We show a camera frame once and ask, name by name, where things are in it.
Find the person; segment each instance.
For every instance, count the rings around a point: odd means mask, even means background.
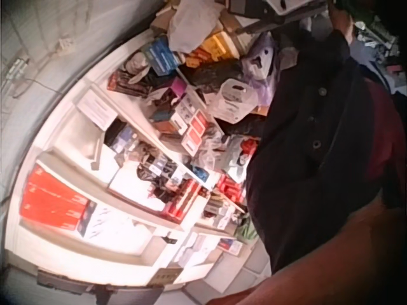
[[[210,305],[399,304],[406,135],[380,80],[350,57],[353,20],[283,71],[247,169],[272,276]]]

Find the paper sign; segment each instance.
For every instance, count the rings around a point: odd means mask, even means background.
[[[87,91],[76,107],[104,132],[117,117],[116,111],[93,90]]]

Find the shirt button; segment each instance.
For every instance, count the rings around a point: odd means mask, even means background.
[[[324,97],[328,91],[325,88],[319,88],[318,93],[320,96]]]
[[[314,148],[314,149],[320,149],[321,145],[322,145],[321,142],[318,140],[315,140],[312,142],[312,148]]]

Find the orange box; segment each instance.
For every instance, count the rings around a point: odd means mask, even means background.
[[[36,165],[25,186],[20,215],[49,226],[75,230],[87,202]]]

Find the white plastic bag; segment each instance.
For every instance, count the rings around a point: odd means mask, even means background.
[[[168,29],[171,51],[191,53],[216,26],[222,6],[213,0],[182,0]]]
[[[236,124],[258,103],[259,97],[254,88],[236,79],[228,79],[222,84],[215,100],[210,103],[207,110],[215,118]]]

